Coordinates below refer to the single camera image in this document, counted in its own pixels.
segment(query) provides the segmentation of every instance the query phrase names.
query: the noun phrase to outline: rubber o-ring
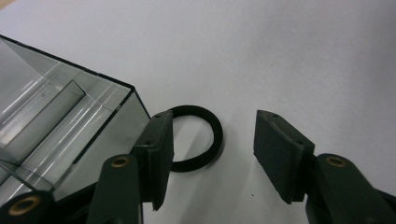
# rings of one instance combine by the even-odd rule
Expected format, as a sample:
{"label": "rubber o-ring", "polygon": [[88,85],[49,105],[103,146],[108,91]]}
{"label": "rubber o-ring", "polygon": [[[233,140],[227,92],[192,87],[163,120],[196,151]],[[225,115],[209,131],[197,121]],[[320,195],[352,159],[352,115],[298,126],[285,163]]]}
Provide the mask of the rubber o-ring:
{"label": "rubber o-ring", "polygon": [[213,143],[206,152],[185,161],[174,161],[171,171],[189,172],[208,165],[219,154],[222,145],[223,130],[219,119],[209,110],[197,105],[180,105],[170,110],[173,112],[174,119],[183,116],[195,116],[207,121],[213,130]]}

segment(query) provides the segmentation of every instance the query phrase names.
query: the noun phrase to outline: white table surface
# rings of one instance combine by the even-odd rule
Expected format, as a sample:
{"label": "white table surface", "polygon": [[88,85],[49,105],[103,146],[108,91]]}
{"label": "white table surface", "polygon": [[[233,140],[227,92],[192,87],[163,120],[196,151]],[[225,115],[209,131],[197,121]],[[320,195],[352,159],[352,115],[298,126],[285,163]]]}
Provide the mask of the white table surface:
{"label": "white table surface", "polygon": [[[171,174],[146,223],[307,223],[253,156],[257,109],[396,195],[394,0],[18,0],[0,10],[0,34],[135,85],[151,115],[189,104],[219,117],[222,156]],[[177,160],[210,144],[199,119],[175,126]]]}

